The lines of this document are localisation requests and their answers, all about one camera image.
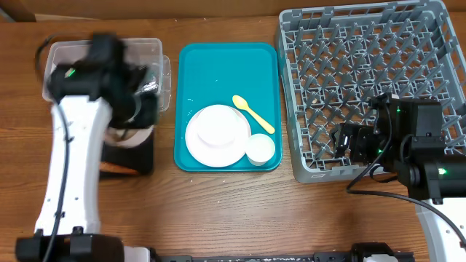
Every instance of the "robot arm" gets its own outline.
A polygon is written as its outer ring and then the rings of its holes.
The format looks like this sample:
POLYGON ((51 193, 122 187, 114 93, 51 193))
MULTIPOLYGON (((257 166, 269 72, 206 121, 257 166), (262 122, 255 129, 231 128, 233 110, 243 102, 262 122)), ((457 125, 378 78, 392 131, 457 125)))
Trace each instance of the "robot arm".
POLYGON ((371 107, 377 111, 375 127, 344 123, 331 131, 335 155, 342 157, 349 148, 352 161, 377 162, 385 172, 396 172, 396 179, 408 188, 409 197, 373 191, 354 194, 395 197, 418 205, 423 201, 426 207, 439 210, 445 218, 425 207, 416 207, 430 260, 466 261, 466 157, 445 155, 441 104, 435 100, 400 99, 387 93, 373 98, 371 107))
MULTIPOLYGON (((435 205, 432 200, 424 202, 441 211, 466 232, 466 215, 463 209, 466 207, 466 198, 445 198, 442 205, 435 205)), ((442 218, 420 206, 416 206, 416 214, 424 230, 431 261, 466 261, 466 250, 461 247, 458 236, 442 218)))
POLYGON ((17 240, 19 261, 155 261, 153 249, 124 247, 117 237, 99 234, 106 129, 147 128, 157 115, 154 93, 135 94, 146 69, 126 64, 124 51, 114 35, 95 34, 86 57, 57 65, 48 79, 55 101, 49 180, 34 236, 17 240))
MULTIPOLYGON (((100 231, 97 206, 100 154, 103 136, 111 119, 111 107, 103 98, 89 101, 86 95, 64 97, 60 106, 66 114, 73 140, 69 144, 72 157, 69 159, 63 200, 64 216, 58 234, 71 234, 75 227, 81 227, 86 234, 97 234, 100 231)), ((52 118, 53 147, 49 180, 35 230, 42 230, 45 236, 52 233, 55 222, 65 155, 63 126, 55 106, 52 108, 52 118)))

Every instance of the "teal tray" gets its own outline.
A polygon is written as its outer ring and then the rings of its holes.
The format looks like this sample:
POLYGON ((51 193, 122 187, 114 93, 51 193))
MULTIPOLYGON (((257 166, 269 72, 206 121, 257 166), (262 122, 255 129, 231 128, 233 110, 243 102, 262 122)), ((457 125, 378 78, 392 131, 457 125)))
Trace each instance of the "teal tray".
POLYGON ((181 50, 176 91, 175 163, 189 172, 268 171, 282 161, 282 129, 277 53, 265 43, 190 44, 181 50), (273 127, 269 135, 248 112, 252 134, 266 134, 275 142, 275 155, 265 165, 252 165, 246 155, 222 168, 207 167, 188 152, 184 135, 189 120, 199 110, 221 104, 234 107, 232 97, 240 95, 273 127))

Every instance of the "gray dish rack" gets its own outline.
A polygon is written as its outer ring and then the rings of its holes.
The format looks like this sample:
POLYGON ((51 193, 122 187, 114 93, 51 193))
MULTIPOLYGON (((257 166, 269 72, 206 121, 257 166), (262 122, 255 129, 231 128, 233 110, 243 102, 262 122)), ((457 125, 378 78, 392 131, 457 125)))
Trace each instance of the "gray dish rack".
POLYGON ((349 153, 333 157, 329 132, 341 122, 373 124, 367 101, 383 92, 439 100, 446 153, 466 153, 465 59, 443 2, 285 10, 276 37, 297 181, 364 170, 349 153))

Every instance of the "clear plastic bin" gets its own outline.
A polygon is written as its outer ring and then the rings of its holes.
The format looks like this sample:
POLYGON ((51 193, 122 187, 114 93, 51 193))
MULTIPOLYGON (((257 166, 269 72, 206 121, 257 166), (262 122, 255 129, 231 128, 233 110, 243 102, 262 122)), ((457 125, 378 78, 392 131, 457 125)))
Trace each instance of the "clear plastic bin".
MULTIPOLYGON (((170 59, 162 53, 162 42, 156 38, 123 39, 127 45, 125 61, 140 66, 148 66, 153 80, 154 91, 159 97, 160 112, 166 111, 170 105, 171 73, 170 59)), ((82 59, 89 49, 89 41, 61 41, 50 47, 44 78, 47 79, 59 63, 74 63, 82 59)), ((51 100, 44 84, 42 96, 51 100)))

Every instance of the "yellow spoon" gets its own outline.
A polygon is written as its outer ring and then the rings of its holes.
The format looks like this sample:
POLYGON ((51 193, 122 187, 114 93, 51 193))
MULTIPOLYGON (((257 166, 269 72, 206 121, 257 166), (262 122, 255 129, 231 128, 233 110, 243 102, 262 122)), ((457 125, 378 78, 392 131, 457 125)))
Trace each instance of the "yellow spoon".
POLYGON ((240 110, 246 110, 269 134, 275 133, 275 128, 249 108, 248 102, 244 98, 233 95, 233 104, 240 110))

